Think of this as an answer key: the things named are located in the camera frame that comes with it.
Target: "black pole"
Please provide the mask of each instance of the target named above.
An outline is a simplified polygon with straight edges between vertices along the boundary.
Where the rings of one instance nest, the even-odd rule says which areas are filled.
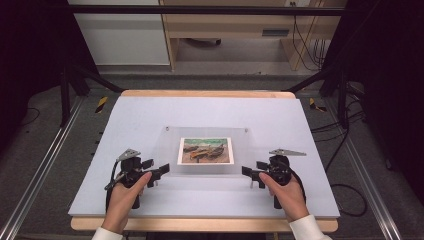
[[[62,122],[60,126],[65,126],[71,115],[71,105],[69,101],[69,84],[68,84],[68,69],[67,66],[63,68],[60,76],[60,96],[62,98]]]
[[[289,15],[346,16],[363,13],[364,9],[258,7],[258,6],[156,6],[156,5],[46,5],[52,11],[96,14],[214,14],[214,15]]]

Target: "floor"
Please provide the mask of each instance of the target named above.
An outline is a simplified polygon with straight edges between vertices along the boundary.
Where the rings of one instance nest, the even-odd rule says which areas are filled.
[[[175,71],[167,66],[99,69],[107,80],[133,89],[283,90],[315,72],[304,66],[291,71],[282,52],[278,40],[223,39],[216,46],[187,39],[181,43]],[[314,66],[306,58],[305,63],[308,68]],[[16,235],[15,239],[90,239],[93,234],[71,229],[67,211],[119,94],[91,80],[88,83],[92,89],[89,96],[75,97],[71,93],[79,113],[72,120],[66,138],[56,139],[63,130],[59,128],[60,89],[56,87],[31,99],[21,129],[0,155],[0,225],[4,226],[3,232],[8,223],[14,223],[17,230],[11,235]],[[320,84],[308,86],[297,97],[304,107],[323,165],[327,166],[342,142],[344,130],[337,125],[321,128],[336,122],[336,98],[321,98],[317,92]],[[108,101],[100,114],[95,113],[103,96]],[[311,107],[311,98],[316,107]],[[348,102],[352,103],[350,131],[328,170],[328,178],[331,184],[353,189],[341,185],[333,188],[341,217],[339,229],[329,235],[333,239],[424,239],[423,206],[402,174],[386,169],[385,158],[364,121],[360,101],[349,96]],[[51,153],[49,147],[55,141],[60,147]],[[30,200],[19,202],[28,195],[32,196]],[[14,212],[23,217],[13,218],[17,215],[12,215]],[[144,233],[130,234],[129,239],[145,237]],[[293,239],[293,236],[281,234],[279,239]]]

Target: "metal rail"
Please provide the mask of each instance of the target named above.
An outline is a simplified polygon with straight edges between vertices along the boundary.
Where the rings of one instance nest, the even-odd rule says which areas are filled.
[[[334,120],[337,121],[336,117],[336,106],[334,102],[326,100],[326,105],[329,106],[329,111]],[[339,127],[339,131],[342,134],[344,131]],[[374,181],[371,179],[370,174],[362,163],[361,157],[359,156],[355,145],[349,136],[346,138],[346,153],[349,156],[349,160],[352,163],[352,167],[358,177],[359,183],[361,184],[362,189],[364,190],[365,197],[368,200],[368,203],[371,209],[374,212],[374,215],[377,219],[377,222],[387,240],[401,240],[399,230],[397,229],[396,223],[393,221],[392,216],[390,215],[389,210],[386,207],[386,204],[383,201],[377,187],[374,184]]]
[[[25,193],[22,195],[21,200],[13,211],[12,215],[9,217],[8,221],[2,228],[0,232],[1,240],[14,239],[16,234],[19,231],[26,215],[28,214],[35,198],[37,197],[38,192],[40,191],[44,180],[47,177],[47,174],[50,171],[51,166],[53,165],[56,157],[68,136],[68,133],[74,124],[74,121],[79,113],[80,107],[84,101],[83,97],[76,97],[76,101],[71,110],[71,116],[64,127],[61,127],[56,134],[55,139],[50,145],[46,155],[44,156],[40,166],[37,169],[37,172],[34,174],[31,182],[29,183]]]

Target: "wooden table edge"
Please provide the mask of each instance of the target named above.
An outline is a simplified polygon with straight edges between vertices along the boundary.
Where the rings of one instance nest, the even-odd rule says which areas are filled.
[[[124,97],[239,97],[239,98],[288,98],[295,99],[291,92],[275,91],[203,91],[203,90],[125,90]]]
[[[103,217],[72,218],[74,230],[96,230]],[[322,232],[338,229],[337,219],[317,219]],[[286,219],[270,218],[130,218],[126,230],[143,232],[291,232]]]

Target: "white table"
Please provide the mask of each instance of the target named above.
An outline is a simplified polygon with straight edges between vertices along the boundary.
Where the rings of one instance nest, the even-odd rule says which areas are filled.
[[[181,137],[231,137],[234,165],[177,166]],[[290,231],[268,191],[241,175],[268,152],[305,152],[289,157],[302,178],[307,205],[325,232],[337,229],[339,211],[300,101],[291,93],[239,91],[126,91],[111,113],[102,140],[69,214],[76,230],[93,230],[105,214],[112,166],[126,149],[155,159],[171,171],[145,189],[127,230],[188,232]]]

